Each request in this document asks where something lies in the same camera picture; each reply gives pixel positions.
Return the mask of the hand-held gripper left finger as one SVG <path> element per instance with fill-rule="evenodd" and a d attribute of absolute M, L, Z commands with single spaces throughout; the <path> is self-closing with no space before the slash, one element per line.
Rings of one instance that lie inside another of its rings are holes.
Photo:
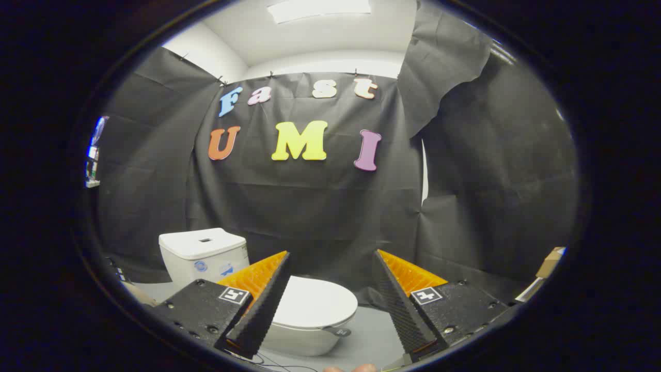
<path fill-rule="evenodd" d="M 196 343 L 250 359 L 271 327 L 290 275 L 290 253 L 279 252 L 221 281 L 197 278 L 151 313 Z"/>

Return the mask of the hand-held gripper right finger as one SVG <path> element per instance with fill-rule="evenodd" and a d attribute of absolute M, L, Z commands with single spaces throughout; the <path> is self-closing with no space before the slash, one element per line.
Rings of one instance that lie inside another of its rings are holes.
<path fill-rule="evenodd" d="M 465 280 L 448 281 L 383 250 L 373 278 L 406 362 L 420 362 L 485 330 L 509 306 Z"/>

